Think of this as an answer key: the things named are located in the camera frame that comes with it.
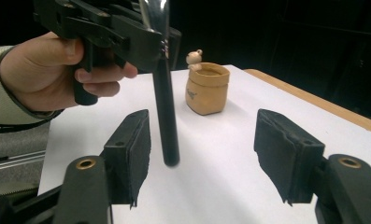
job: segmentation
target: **beige container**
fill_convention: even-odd
[[[226,104],[230,72],[219,64],[200,64],[202,69],[189,71],[186,103],[200,115],[221,112]]]

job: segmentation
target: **wooden table edge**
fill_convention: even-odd
[[[339,105],[335,105],[307,91],[303,91],[299,88],[296,88],[293,85],[283,82],[275,77],[271,77],[268,74],[261,72],[259,70],[245,69],[244,71],[300,99],[312,103],[313,105],[316,105],[321,109],[324,109],[332,114],[335,114],[342,119],[346,119],[354,124],[357,124],[360,127],[363,127],[367,129],[369,132],[371,132],[371,119],[356,114]]]

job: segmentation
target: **white tabletop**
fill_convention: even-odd
[[[330,114],[232,66],[221,113],[200,116],[185,103],[188,70],[172,72],[180,164],[164,165],[152,75],[121,81],[121,92],[97,105],[65,110],[50,125],[40,191],[63,183],[66,166],[99,155],[122,120],[150,112],[149,174],[138,207],[114,205],[118,223],[317,223],[312,203],[283,203],[253,150],[258,109],[279,112],[326,145],[324,157],[348,154],[371,165],[371,132]]]

